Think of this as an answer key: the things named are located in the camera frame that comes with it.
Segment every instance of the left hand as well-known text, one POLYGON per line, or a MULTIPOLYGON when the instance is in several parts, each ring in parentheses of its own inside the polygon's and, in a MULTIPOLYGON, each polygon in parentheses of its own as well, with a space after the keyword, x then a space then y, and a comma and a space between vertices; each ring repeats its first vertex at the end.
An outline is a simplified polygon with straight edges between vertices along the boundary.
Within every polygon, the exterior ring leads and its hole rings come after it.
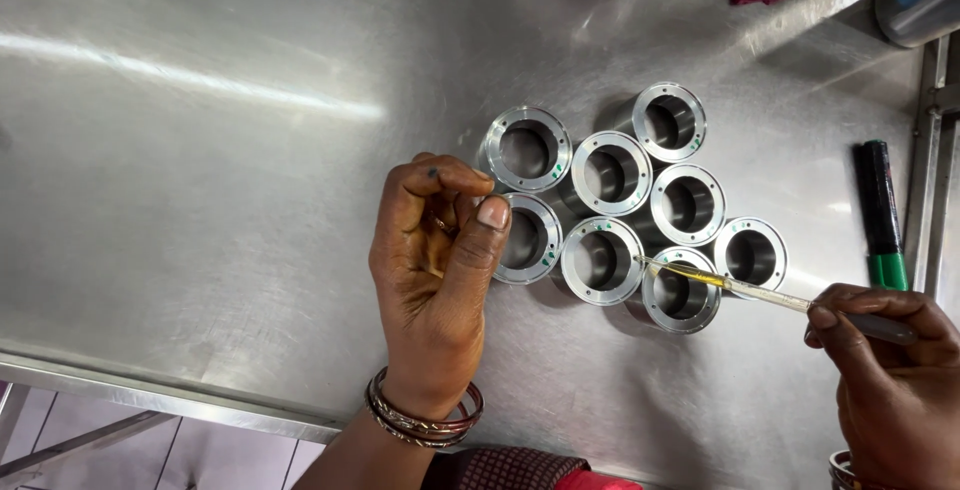
POLYGON ((484 299, 510 230, 494 181, 453 156, 421 152, 390 170, 369 269, 387 338, 383 395, 404 413, 443 420, 474 377, 484 299))

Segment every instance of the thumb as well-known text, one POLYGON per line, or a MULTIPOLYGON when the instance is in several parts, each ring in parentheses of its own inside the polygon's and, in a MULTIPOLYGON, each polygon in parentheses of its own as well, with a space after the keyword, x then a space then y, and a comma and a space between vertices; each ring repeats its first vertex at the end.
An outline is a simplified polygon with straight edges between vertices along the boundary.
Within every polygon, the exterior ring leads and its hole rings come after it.
POLYGON ((488 196, 474 209, 450 250, 436 296, 446 302, 444 307, 483 311, 490 278, 507 243, 510 217, 510 203, 501 196, 488 196))
POLYGON ((815 305, 807 316, 823 350, 843 375, 847 393, 854 401, 876 401, 891 393, 895 385, 893 378, 877 361, 866 336, 842 313, 815 305))

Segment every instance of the hand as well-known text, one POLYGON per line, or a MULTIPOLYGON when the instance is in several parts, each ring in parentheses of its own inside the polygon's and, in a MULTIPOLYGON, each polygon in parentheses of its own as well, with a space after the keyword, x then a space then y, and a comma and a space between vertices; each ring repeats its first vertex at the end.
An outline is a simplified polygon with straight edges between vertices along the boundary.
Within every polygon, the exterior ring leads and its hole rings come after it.
POLYGON ((483 350, 483 306, 510 230, 490 177, 421 152, 394 167, 380 200, 369 269, 387 337, 383 394, 408 415, 442 420, 483 350))
POLYGON ((834 284, 815 300, 804 340, 840 370, 840 429, 857 477, 898 488, 960 488, 960 334, 921 293, 834 284), (913 326, 896 346, 866 338, 837 312, 913 326))

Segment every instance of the clothing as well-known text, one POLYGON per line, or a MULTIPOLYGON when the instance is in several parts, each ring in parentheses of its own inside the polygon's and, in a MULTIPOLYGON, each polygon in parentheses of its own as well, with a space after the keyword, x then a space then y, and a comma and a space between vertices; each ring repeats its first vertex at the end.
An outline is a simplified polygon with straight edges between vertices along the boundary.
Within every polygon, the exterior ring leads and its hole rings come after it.
POLYGON ((534 448, 470 448, 437 454, 420 490, 642 490, 590 468, 582 458, 534 448))

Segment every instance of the fingernail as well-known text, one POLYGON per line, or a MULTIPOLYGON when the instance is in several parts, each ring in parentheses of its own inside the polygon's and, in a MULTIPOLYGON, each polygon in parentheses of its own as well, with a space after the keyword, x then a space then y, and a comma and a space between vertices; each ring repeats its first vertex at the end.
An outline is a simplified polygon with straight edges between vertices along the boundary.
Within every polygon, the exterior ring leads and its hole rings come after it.
POLYGON ((807 312, 807 315, 810 318, 810 324, 820 329, 830 328, 835 324, 840 323, 837 320, 837 316, 834 314, 834 312, 831 312, 822 306, 813 306, 810 308, 810 312, 807 312))
POLYGON ((487 197, 480 203, 480 209, 477 210, 477 221, 494 229, 506 227, 509 219, 510 204, 499 196, 487 197))

